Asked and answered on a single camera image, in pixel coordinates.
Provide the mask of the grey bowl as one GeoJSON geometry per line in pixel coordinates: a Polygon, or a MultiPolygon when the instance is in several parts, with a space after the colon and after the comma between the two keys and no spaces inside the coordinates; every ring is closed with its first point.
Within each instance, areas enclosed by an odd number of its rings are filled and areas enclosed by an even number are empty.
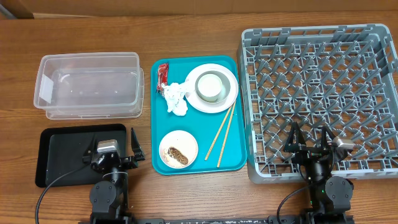
{"type": "Polygon", "coordinates": [[[217,76],[219,76],[219,78],[221,79],[221,81],[222,81],[222,91],[221,91],[221,93],[220,93],[220,95],[219,95],[219,97],[218,97],[218,99],[217,99],[217,101],[216,102],[208,102],[208,103],[219,103],[219,102],[222,102],[226,97],[227,97],[227,95],[229,94],[229,91],[230,91],[230,82],[229,82],[229,80],[228,80],[228,78],[227,78],[227,76],[224,74],[224,73],[222,73],[222,72],[219,72],[219,71],[216,71],[216,70],[210,70],[210,71],[207,71],[207,72],[204,72],[204,73],[202,73],[198,78],[197,78],[197,80],[196,80],[196,82],[195,82],[195,91],[196,91],[196,93],[197,93],[197,95],[201,98],[201,96],[199,95],[199,93],[198,93],[198,90],[197,90],[197,84],[198,84],[198,80],[203,76],[203,75],[205,75],[205,74],[215,74],[215,75],[217,75],[217,76]]]}

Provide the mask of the red snack wrapper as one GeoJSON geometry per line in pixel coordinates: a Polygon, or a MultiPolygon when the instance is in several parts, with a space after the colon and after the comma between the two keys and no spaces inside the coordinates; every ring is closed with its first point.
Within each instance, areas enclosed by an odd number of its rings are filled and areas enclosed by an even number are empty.
{"type": "Polygon", "coordinates": [[[162,93],[165,86],[167,86],[167,79],[168,79],[168,72],[169,72],[169,64],[163,63],[158,66],[157,69],[157,92],[162,93]]]}

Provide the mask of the brown food piece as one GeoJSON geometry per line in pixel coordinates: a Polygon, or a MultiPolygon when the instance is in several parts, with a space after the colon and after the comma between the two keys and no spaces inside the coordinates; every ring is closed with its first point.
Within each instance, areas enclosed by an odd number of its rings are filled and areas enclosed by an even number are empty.
{"type": "Polygon", "coordinates": [[[174,147],[170,147],[168,149],[167,154],[182,165],[188,164],[188,158],[186,156],[184,156],[178,149],[176,149],[174,147]]]}

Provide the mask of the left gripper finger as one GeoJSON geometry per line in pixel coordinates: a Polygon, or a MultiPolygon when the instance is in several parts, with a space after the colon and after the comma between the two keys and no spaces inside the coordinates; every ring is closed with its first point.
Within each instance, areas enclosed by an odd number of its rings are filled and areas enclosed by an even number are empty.
{"type": "Polygon", "coordinates": [[[131,128],[131,149],[134,153],[134,158],[136,161],[144,161],[146,159],[144,151],[142,150],[137,139],[134,128],[131,128]]]}
{"type": "Polygon", "coordinates": [[[89,156],[96,149],[96,134],[94,134],[89,142],[89,145],[86,147],[84,156],[89,156]]]}

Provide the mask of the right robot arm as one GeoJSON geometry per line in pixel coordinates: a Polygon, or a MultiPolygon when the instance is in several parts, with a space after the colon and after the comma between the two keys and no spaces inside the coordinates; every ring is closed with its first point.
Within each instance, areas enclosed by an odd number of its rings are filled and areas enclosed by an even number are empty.
{"type": "Polygon", "coordinates": [[[322,127],[319,146],[307,146],[298,123],[292,123],[284,152],[294,155],[293,164],[305,169],[304,180],[307,186],[298,189],[281,201],[277,208],[278,223],[354,223],[353,217],[346,216],[351,209],[353,196],[352,181],[332,175],[337,163],[344,160],[354,149],[350,139],[336,136],[328,126],[322,127]],[[292,196],[308,190],[311,208],[302,210],[300,215],[280,215],[283,204],[292,196]]]}

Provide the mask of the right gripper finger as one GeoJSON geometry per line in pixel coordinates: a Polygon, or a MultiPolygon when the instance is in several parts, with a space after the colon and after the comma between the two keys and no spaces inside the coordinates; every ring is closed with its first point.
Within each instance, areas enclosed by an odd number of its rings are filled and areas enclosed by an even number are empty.
{"type": "Polygon", "coordinates": [[[291,125],[291,129],[288,135],[288,138],[285,142],[285,147],[300,147],[305,146],[306,141],[301,132],[301,129],[297,122],[293,122],[291,125]]]}
{"type": "Polygon", "coordinates": [[[321,147],[326,147],[328,145],[328,138],[334,140],[335,135],[332,130],[328,126],[322,127],[322,136],[321,136],[321,147]]]}

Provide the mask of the small white plate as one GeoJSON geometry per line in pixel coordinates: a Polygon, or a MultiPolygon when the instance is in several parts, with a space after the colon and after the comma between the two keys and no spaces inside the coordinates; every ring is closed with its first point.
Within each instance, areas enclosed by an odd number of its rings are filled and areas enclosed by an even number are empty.
{"type": "Polygon", "coordinates": [[[162,162],[172,169],[184,169],[193,164],[198,155],[198,143],[196,139],[188,132],[175,130],[167,133],[159,144],[159,156],[162,162]],[[167,152],[170,147],[178,149],[188,158],[188,164],[182,165],[171,158],[167,152]]]}

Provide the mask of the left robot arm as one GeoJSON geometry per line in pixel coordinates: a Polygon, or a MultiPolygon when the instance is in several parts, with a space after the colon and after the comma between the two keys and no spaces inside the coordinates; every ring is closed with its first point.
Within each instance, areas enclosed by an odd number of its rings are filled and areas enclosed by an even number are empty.
{"type": "Polygon", "coordinates": [[[136,136],[132,135],[133,155],[127,155],[126,147],[121,146],[126,143],[126,137],[126,129],[107,140],[99,140],[94,135],[83,153],[82,162],[102,175],[90,190],[90,223],[137,222],[129,212],[128,170],[138,168],[138,162],[145,159],[145,154],[136,136]]]}

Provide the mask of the white napkin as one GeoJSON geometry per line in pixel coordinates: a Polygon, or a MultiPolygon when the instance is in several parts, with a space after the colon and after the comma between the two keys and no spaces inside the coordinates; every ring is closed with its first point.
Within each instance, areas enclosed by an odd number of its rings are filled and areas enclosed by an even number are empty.
{"type": "Polygon", "coordinates": [[[162,96],[166,100],[167,112],[176,116],[185,116],[188,110],[184,96],[188,91],[186,83],[161,84],[162,96]]]}

